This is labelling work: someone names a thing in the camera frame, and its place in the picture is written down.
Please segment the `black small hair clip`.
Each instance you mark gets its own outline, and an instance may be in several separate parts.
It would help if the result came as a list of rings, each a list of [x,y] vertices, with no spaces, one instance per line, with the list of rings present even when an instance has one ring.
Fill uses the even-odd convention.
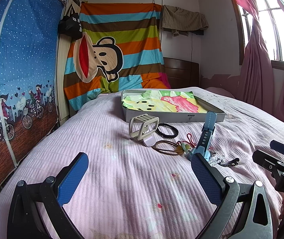
[[[239,164],[239,161],[240,161],[239,158],[234,158],[230,161],[226,161],[224,155],[221,155],[221,156],[214,155],[210,158],[209,164],[212,167],[216,165],[219,165],[222,167],[233,167],[233,166],[237,166]]]

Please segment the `colourful cartoon cloth liner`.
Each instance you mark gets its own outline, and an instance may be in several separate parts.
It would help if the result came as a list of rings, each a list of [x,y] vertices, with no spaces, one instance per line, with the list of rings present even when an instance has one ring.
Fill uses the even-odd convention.
[[[124,96],[122,105],[129,110],[173,112],[173,113],[206,113],[199,105],[193,92],[170,90],[147,90],[137,95]]]

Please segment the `blue fabric wardrobe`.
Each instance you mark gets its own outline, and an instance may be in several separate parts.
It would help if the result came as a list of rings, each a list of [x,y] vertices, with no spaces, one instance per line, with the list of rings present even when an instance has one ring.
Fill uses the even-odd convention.
[[[0,0],[0,185],[57,122],[62,0]]]

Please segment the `black hanging bag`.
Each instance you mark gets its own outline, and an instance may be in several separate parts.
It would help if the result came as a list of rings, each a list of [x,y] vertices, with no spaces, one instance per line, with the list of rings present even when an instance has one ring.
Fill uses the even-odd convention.
[[[80,16],[75,12],[72,4],[69,6],[66,15],[59,21],[57,32],[74,40],[82,38]]]

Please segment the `dark wooden headboard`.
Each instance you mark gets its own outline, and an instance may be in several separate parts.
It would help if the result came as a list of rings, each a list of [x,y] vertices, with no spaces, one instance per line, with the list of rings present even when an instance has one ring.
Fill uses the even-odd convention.
[[[171,88],[199,87],[198,63],[164,57],[165,73]]]

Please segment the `beige claw hair clip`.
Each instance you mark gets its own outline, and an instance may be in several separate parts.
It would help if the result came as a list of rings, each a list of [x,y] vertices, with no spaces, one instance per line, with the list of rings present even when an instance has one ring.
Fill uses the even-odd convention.
[[[153,134],[159,125],[159,118],[142,114],[131,118],[129,122],[129,135],[131,139],[142,142],[146,147],[152,147],[156,143]]]

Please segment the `brown hanging garment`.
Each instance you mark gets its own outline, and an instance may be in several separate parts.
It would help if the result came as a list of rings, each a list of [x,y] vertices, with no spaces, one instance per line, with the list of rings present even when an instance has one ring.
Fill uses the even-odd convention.
[[[200,12],[164,5],[161,11],[161,27],[171,31],[173,35],[192,32],[201,36],[209,28],[209,24],[205,15]]]

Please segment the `pink striped bedspread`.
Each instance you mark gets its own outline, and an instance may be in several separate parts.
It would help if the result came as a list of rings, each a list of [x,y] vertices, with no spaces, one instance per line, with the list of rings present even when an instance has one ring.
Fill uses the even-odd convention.
[[[271,155],[270,142],[284,144],[284,122],[250,104],[193,88],[199,98],[225,112],[211,139],[212,151],[232,168],[219,167],[240,183],[263,183],[273,227],[278,227],[282,197],[270,172],[252,154]],[[121,95],[102,94],[36,145],[0,192],[0,238],[7,236],[10,201],[19,180],[38,183],[57,175],[79,153],[89,167],[65,210],[85,238],[195,238],[215,207],[206,197],[185,157],[163,155],[131,140]]]

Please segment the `striped monkey blanket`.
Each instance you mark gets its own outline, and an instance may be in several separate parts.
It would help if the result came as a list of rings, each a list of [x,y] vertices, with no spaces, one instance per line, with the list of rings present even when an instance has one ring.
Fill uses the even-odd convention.
[[[70,45],[63,89],[78,111],[102,93],[170,88],[159,40],[162,6],[82,3],[82,37]]]

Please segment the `pink curtain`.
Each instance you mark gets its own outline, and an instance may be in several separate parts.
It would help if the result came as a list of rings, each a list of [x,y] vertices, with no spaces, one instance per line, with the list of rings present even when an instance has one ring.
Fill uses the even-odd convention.
[[[284,84],[276,106],[271,60],[262,35],[257,0],[236,0],[237,4],[252,15],[252,32],[245,48],[237,90],[237,99],[274,114],[284,122]]]

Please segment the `pink pillow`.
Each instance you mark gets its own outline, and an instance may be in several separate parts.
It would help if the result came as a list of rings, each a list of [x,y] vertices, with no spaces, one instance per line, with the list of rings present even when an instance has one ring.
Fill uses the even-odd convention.
[[[227,90],[223,89],[223,88],[218,88],[218,87],[208,87],[206,88],[207,91],[218,94],[220,96],[224,96],[224,97],[229,97],[229,98],[235,98],[235,96],[233,94],[231,94],[230,92],[228,92]]]

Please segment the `window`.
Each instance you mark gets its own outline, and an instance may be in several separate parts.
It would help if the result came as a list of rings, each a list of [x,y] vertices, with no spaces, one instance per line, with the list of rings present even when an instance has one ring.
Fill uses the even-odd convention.
[[[271,65],[284,70],[284,11],[279,0],[256,0],[259,24]],[[232,0],[239,37],[239,64],[245,58],[245,49],[252,34],[253,16],[237,0]]]

